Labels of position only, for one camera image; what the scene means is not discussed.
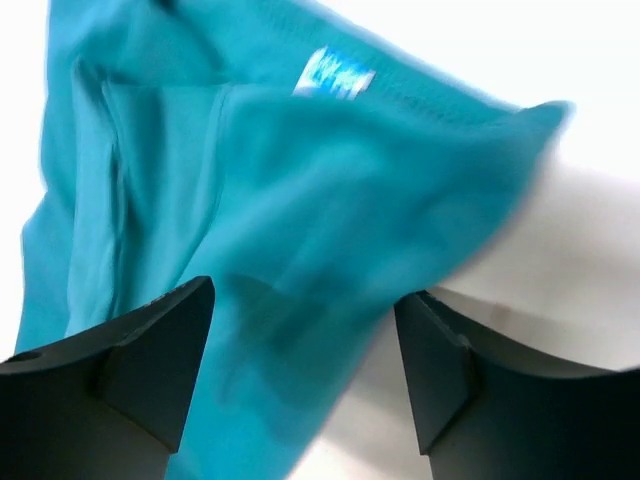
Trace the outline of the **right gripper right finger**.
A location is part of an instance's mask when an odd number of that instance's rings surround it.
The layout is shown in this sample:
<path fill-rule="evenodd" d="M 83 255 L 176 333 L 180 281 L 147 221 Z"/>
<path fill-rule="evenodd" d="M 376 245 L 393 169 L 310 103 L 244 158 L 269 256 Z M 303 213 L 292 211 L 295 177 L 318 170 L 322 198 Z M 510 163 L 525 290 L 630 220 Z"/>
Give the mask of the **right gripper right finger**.
<path fill-rule="evenodd" d="M 394 308 L 419 451 L 436 479 L 635 479 L 639 371 L 559 358 L 427 292 Z"/>

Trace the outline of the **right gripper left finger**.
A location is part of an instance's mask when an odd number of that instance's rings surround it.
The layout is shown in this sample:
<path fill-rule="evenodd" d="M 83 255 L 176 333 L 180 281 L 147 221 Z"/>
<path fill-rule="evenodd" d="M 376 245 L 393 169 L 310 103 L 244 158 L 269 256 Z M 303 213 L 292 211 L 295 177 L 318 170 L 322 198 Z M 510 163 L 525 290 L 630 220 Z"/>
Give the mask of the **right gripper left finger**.
<path fill-rule="evenodd" d="M 215 301 L 196 277 L 1 364 L 4 479 L 162 479 L 180 446 Z"/>

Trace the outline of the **teal t shirt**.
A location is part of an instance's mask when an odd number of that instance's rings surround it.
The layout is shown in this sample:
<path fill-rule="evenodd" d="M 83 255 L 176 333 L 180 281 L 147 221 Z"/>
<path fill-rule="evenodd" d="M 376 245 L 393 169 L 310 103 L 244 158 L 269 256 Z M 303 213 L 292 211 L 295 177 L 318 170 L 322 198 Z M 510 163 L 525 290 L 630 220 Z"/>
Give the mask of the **teal t shirt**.
<path fill-rule="evenodd" d="M 516 209 L 567 107 L 453 85 L 298 1 L 54 1 L 30 349 L 209 276 L 171 479 L 282 479 L 384 315 Z"/>

